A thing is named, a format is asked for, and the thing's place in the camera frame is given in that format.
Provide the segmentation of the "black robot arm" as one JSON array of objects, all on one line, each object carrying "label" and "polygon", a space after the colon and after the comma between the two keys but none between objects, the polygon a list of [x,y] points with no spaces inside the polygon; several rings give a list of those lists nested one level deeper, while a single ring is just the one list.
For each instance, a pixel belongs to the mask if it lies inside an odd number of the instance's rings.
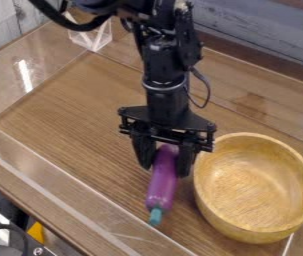
[{"label": "black robot arm", "polygon": [[203,44],[193,27],[193,4],[189,0],[74,0],[74,5],[96,16],[117,16],[133,34],[147,104],[117,110],[120,132],[131,138],[143,168],[155,164],[159,142],[176,146],[175,173],[185,177],[199,152],[212,150],[216,131],[216,125],[189,108],[189,77],[207,80],[195,69]]}]

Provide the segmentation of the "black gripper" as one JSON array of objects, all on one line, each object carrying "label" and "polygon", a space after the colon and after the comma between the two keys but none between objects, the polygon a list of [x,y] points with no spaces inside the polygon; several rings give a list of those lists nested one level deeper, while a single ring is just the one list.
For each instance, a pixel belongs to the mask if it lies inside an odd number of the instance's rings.
[{"label": "black gripper", "polygon": [[211,152],[216,125],[185,111],[177,120],[156,123],[148,117],[145,106],[120,107],[120,132],[129,136],[139,165],[148,170],[156,153],[156,142],[179,146],[176,158],[176,175],[189,175],[199,151]]}]

